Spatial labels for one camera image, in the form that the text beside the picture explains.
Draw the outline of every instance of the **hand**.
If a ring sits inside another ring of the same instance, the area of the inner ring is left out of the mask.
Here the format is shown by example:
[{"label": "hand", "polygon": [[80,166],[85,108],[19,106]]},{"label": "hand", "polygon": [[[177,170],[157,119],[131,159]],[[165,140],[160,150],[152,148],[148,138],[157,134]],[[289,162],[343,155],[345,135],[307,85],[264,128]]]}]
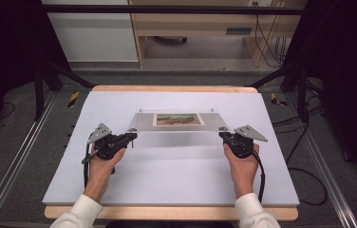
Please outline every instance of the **hand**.
[{"label": "hand", "polygon": [[[235,185],[235,195],[237,198],[246,194],[252,193],[253,182],[256,170],[258,168],[258,162],[254,156],[249,156],[246,159],[240,159],[236,157],[229,145],[223,144],[226,158],[229,161],[232,173],[232,180]],[[254,150],[259,152],[259,145],[254,144]]]},{"label": "hand", "polygon": [[111,160],[101,160],[98,156],[93,156],[89,162],[89,178],[84,194],[99,202],[107,190],[108,179],[114,166],[122,159],[125,148],[119,150]]}]

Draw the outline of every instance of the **white tabletop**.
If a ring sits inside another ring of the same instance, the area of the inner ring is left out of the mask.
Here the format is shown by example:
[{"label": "white tabletop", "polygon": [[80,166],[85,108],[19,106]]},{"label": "white tabletop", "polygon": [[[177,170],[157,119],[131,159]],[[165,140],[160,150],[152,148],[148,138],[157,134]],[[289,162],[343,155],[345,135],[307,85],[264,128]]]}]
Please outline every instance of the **white tabletop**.
[{"label": "white tabletop", "polygon": [[[60,166],[43,199],[45,204],[73,204],[84,191],[87,139],[104,123],[123,134],[141,108],[210,109],[232,129],[249,124],[266,138],[258,142],[266,172],[264,206],[299,204],[291,177],[258,93],[92,91],[88,95]],[[217,132],[140,132],[134,148],[110,177],[103,205],[233,205],[229,164]],[[259,190],[259,170],[254,191]]]}]

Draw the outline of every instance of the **gray carpet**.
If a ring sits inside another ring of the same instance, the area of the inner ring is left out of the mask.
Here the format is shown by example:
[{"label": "gray carpet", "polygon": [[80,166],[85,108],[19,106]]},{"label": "gray carpet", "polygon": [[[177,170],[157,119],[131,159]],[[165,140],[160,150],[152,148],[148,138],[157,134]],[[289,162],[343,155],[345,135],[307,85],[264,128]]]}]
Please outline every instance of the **gray carpet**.
[{"label": "gray carpet", "polygon": [[[247,85],[267,74],[264,72],[249,72],[247,73],[248,77],[244,77],[244,73],[225,72],[223,73],[224,77],[222,77],[221,72],[192,72],[185,75],[182,73],[155,75],[151,72],[142,74],[135,72],[120,74],[116,72],[80,73],[84,78],[95,84],[208,86]],[[50,224],[52,222],[51,219],[45,218],[45,205],[41,200],[63,156],[69,140],[68,134],[72,133],[73,125],[79,117],[85,96],[89,92],[89,89],[76,85],[67,79],[63,79],[63,82],[65,86],[61,92],[58,92],[55,105],[0,210],[0,222],[2,222],[0,227],[4,227],[4,222],[28,222],[30,227],[35,227],[31,223]],[[74,91],[80,91],[77,103],[74,107],[67,107],[70,96]],[[282,94],[276,93],[276,95],[278,101],[286,101]],[[263,97],[273,122],[294,116],[289,106],[272,104],[271,93],[263,93]],[[33,84],[24,85],[10,91],[5,101],[15,104],[15,110],[8,117],[0,120],[0,181],[32,125],[35,111]],[[311,107],[319,104],[317,99],[310,101]],[[5,104],[0,116],[6,115],[9,111],[10,107]],[[298,124],[293,123],[292,125],[277,127],[275,131],[289,131],[297,127]],[[333,172],[357,219],[357,164],[343,160],[342,148],[337,142],[327,119],[320,113],[310,117],[310,131],[320,149],[325,153],[324,156],[328,161],[330,170]],[[277,134],[285,158],[289,155],[300,133],[301,130],[299,129],[289,133]],[[310,153],[303,143],[300,143],[297,147],[290,165],[304,168],[318,176],[311,161]],[[291,176],[296,190],[304,200],[319,201],[324,196],[323,190],[316,180],[305,176],[303,173],[293,171],[291,171]],[[281,225],[283,227],[343,227],[330,199],[322,206],[310,206],[301,203],[298,210],[299,218],[297,220],[281,222]],[[97,220],[96,224],[107,224],[107,221]]]}]

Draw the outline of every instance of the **picture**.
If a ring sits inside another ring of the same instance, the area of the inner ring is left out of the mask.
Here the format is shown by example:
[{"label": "picture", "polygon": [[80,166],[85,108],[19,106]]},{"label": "picture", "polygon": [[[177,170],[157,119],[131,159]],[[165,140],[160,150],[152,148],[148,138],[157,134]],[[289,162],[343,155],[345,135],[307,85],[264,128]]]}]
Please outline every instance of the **picture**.
[{"label": "picture", "polygon": [[155,114],[153,126],[205,125],[198,113]]}]

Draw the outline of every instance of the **floor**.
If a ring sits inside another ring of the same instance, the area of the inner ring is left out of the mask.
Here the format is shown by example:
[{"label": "floor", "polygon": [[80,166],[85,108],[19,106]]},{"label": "floor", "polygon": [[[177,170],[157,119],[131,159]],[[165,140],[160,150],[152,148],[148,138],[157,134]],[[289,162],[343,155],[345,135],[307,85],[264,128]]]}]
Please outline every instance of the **floor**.
[{"label": "floor", "polygon": [[[189,37],[185,44],[177,40],[153,38],[149,40],[143,68],[135,64],[78,64],[74,69],[77,74],[95,84],[244,86],[275,70],[275,67],[267,64],[260,68],[253,67],[246,50],[242,39],[238,38]],[[275,63],[269,55],[267,60],[270,64]],[[281,93],[278,89],[280,80],[279,78],[264,85],[260,92],[284,158],[287,158],[298,142],[305,124],[297,119],[283,125],[277,123],[296,115],[293,110],[295,93]],[[23,165],[17,170],[17,177],[14,180],[5,180],[10,181],[10,187],[3,193],[3,200],[0,201],[0,227],[47,227],[52,222],[44,217],[45,205],[41,203],[41,199],[63,156],[69,141],[68,136],[79,117],[85,96],[90,91],[67,78],[62,77],[62,81],[64,87],[60,92],[48,92],[45,88],[46,97],[54,99],[53,106],[40,133],[33,137],[33,144],[28,148],[29,153],[22,156]],[[13,159],[23,149],[21,145],[34,124],[33,89],[33,84],[27,84],[6,95],[7,103],[0,113],[0,184],[13,165]],[[67,107],[71,94],[75,91],[80,92],[79,99],[72,108]],[[278,103],[272,102],[273,92]],[[329,198],[322,205],[310,205],[311,202],[318,203],[325,198],[323,187],[312,176],[291,170],[296,191],[304,202],[298,206],[299,218],[295,221],[281,221],[281,226],[357,227],[357,163],[343,159],[342,146],[337,142],[325,112],[319,107],[320,100],[313,92],[309,92],[308,97],[309,110],[313,110],[308,132],[296,147],[289,166],[308,170],[318,180],[325,181],[323,169],[317,165],[317,153],[311,152],[318,150],[336,184],[327,186],[332,192],[329,191]],[[337,188],[341,198],[336,194]],[[342,218],[348,212],[351,213],[351,220]],[[348,221],[356,224],[345,224]],[[107,221],[98,220],[96,224],[105,225]]]}]

